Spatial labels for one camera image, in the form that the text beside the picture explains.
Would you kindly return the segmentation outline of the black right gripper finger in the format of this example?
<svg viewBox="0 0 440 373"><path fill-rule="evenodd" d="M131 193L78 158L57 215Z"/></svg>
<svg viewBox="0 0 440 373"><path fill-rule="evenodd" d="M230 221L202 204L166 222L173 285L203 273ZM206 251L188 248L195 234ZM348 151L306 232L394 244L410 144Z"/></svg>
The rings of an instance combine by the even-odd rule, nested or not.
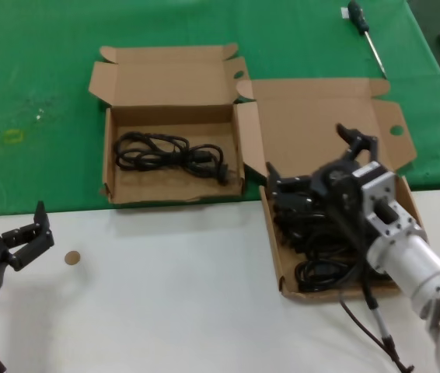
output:
<svg viewBox="0 0 440 373"><path fill-rule="evenodd" d="M267 189L275 212L311 212L315 204L309 191L309 176L284 178L270 162L266 163Z"/></svg>
<svg viewBox="0 0 440 373"><path fill-rule="evenodd" d="M368 153L368 161L376 162L379 160L378 138L361 133L358 129L345 127L343 124L336 125L337 134L346 142L348 148L344 154L337 160L339 166L360 167L358 156L363 151Z"/></svg>

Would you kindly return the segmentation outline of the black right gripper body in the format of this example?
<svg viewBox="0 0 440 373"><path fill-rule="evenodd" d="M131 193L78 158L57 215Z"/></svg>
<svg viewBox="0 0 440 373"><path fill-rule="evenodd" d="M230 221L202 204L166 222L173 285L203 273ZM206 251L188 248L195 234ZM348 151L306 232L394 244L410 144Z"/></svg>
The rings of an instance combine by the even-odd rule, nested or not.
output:
<svg viewBox="0 0 440 373"><path fill-rule="evenodd" d="M333 235L352 251L351 257L361 266L371 239L370 224L363 211L361 185L353 172L356 161L338 159L311 175L310 191L328 220Z"/></svg>

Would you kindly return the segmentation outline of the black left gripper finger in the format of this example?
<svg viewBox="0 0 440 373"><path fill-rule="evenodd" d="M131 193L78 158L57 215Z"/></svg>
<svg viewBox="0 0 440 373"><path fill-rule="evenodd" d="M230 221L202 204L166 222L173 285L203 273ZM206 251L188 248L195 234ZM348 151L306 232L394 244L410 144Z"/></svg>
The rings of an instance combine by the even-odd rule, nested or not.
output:
<svg viewBox="0 0 440 373"><path fill-rule="evenodd" d="M8 252L6 262L20 271L54 245L51 225L43 201L37 203L33 223L2 234L2 241L8 249L20 246L16 252Z"/></svg>

